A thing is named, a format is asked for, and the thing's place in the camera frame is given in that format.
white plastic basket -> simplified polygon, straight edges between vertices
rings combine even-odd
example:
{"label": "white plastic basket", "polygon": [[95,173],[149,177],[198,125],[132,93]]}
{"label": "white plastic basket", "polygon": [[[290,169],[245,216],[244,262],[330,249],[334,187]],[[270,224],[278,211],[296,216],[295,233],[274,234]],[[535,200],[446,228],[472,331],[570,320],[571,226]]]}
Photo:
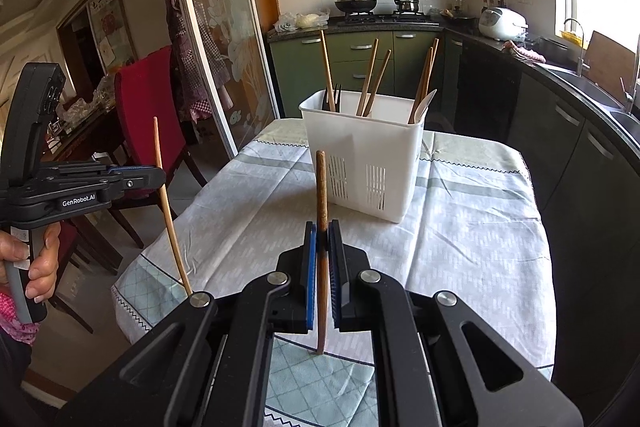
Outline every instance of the white plastic basket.
{"label": "white plastic basket", "polygon": [[323,111],[324,90],[300,104],[311,158],[326,155],[327,198],[394,223],[414,196],[424,115],[407,124],[413,100],[376,95],[367,118],[355,116],[359,92],[343,91],[340,113]]}

white rice cooker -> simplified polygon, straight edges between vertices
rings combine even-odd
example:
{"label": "white rice cooker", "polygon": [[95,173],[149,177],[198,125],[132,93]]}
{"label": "white rice cooker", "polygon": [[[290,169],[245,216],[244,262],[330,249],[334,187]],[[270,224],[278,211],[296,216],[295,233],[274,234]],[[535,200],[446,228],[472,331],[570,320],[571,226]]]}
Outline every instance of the white rice cooker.
{"label": "white rice cooker", "polygon": [[506,8],[488,8],[478,21],[482,35],[497,41],[517,39],[527,28],[527,21],[522,15]]}

cabinet handle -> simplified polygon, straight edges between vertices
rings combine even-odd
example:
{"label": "cabinet handle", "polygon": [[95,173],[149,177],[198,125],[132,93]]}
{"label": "cabinet handle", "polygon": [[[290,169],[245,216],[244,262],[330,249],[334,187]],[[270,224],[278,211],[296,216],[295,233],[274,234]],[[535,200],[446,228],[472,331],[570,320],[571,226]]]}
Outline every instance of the cabinet handle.
{"label": "cabinet handle", "polygon": [[593,146],[598,150],[598,152],[600,154],[602,154],[605,158],[607,158],[609,160],[613,159],[613,155],[609,151],[607,151],[602,145],[600,145],[600,142],[598,142],[598,140],[596,140],[596,138],[593,136],[593,134],[588,132],[587,133],[587,138],[589,139],[591,144],[593,144]]}
{"label": "cabinet handle", "polygon": [[580,125],[580,122],[578,120],[575,120],[574,117],[572,117],[566,111],[562,110],[562,108],[559,105],[556,105],[556,113],[562,116],[562,118],[564,118],[567,122],[573,125]]}

silver bolt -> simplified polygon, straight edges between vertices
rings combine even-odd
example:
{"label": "silver bolt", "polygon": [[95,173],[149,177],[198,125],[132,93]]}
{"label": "silver bolt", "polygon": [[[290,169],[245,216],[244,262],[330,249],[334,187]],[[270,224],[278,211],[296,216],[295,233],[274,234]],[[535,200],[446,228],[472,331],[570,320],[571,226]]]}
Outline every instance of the silver bolt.
{"label": "silver bolt", "polygon": [[362,270],[360,272],[360,278],[364,282],[376,283],[380,281],[380,274],[375,270]]}
{"label": "silver bolt", "polygon": [[267,276],[267,282],[269,284],[273,284],[274,286],[280,286],[289,280],[289,276],[284,272],[271,272]]}
{"label": "silver bolt", "polygon": [[209,306],[210,302],[211,297],[204,292],[197,292],[189,297],[189,304],[194,308],[204,308],[205,306]]}
{"label": "silver bolt", "polygon": [[436,295],[436,299],[443,306],[453,306],[458,302],[458,298],[451,292],[440,292]]}

cutting board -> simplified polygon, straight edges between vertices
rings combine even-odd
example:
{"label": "cutting board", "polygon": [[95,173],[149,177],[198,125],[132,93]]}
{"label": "cutting board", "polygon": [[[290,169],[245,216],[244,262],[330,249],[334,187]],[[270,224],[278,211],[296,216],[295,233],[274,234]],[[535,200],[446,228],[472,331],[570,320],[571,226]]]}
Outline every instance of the cutting board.
{"label": "cutting board", "polygon": [[590,66],[584,76],[598,84],[620,103],[625,104],[620,77],[625,81],[627,92],[631,91],[635,54],[601,33],[593,32],[584,61]]}

